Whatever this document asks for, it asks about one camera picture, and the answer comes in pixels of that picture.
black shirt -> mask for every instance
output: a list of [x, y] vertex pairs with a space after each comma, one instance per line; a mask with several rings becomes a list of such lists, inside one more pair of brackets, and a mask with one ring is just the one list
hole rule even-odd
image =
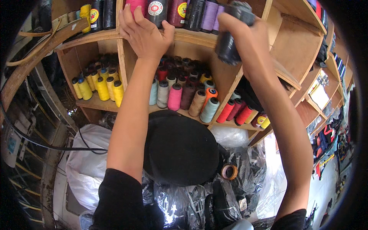
[[[141, 184], [115, 169], [107, 169], [98, 190], [100, 201], [90, 230], [147, 229]], [[302, 229], [307, 211], [301, 209], [276, 221], [271, 230]]]

black thread spool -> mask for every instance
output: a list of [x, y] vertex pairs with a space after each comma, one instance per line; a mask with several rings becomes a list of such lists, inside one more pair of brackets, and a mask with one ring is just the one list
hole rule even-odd
[[[225, 6], [224, 12], [241, 20], [248, 26], [252, 26], [255, 20], [252, 8], [246, 2], [233, 1], [230, 5]], [[235, 47], [234, 38], [229, 31], [219, 33], [215, 52], [217, 57], [226, 64], [235, 66], [241, 61]]]
[[103, 28], [103, 0], [94, 0], [91, 7], [91, 32], [97, 32]]
[[161, 29], [167, 19], [167, 0], [148, 0], [147, 19]]
[[115, 27], [116, 27], [116, 0], [104, 0], [103, 28], [114, 29]]
[[206, 0], [191, 0], [185, 14], [183, 28], [191, 31], [200, 31], [202, 25], [203, 11]]

pink thread spool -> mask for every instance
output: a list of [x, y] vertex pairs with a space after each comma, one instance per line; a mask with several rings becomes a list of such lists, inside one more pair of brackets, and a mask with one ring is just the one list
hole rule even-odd
[[183, 92], [183, 88], [178, 83], [175, 83], [171, 87], [171, 90], [169, 93], [169, 100], [167, 102], [168, 109], [173, 110], [173, 111], [178, 111], [180, 109], [182, 92]]

red thread spool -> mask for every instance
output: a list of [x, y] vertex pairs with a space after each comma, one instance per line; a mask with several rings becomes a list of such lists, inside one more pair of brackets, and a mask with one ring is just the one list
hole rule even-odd
[[226, 119], [227, 121], [231, 121], [232, 119], [234, 119], [235, 114], [238, 113], [243, 101], [239, 98], [236, 98], [236, 99], [234, 99], [234, 102], [235, 102], [234, 107], [233, 107], [232, 111], [230, 112], [229, 116], [227, 117], [227, 119]]
[[159, 81], [165, 80], [167, 77], [167, 68], [165, 66], [158, 68], [157, 75], [158, 75]]
[[235, 103], [233, 100], [229, 100], [227, 102], [227, 104], [225, 105], [225, 108], [222, 110], [220, 116], [217, 118], [217, 122], [218, 123], [224, 123], [226, 118], [229, 116], [229, 114], [231, 113], [231, 111], [233, 110], [235, 106]]
[[253, 112], [252, 109], [250, 109], [248, 106], [246, 106], [241, 112], [240, 114], [236, 117], [235, 119], [235, 124], [237, 126], [241, 126], [242, 124], [244, 124], [245, 120], [251, 115], [251, 113]]

clear plastic bag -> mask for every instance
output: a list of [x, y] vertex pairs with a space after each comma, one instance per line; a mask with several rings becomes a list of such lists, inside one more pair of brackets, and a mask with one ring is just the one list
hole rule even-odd
[[240, 128], [213, 126], [210, 130], [216, 142], [224, 148], [235, 148], [249, 144], [248, 131]]

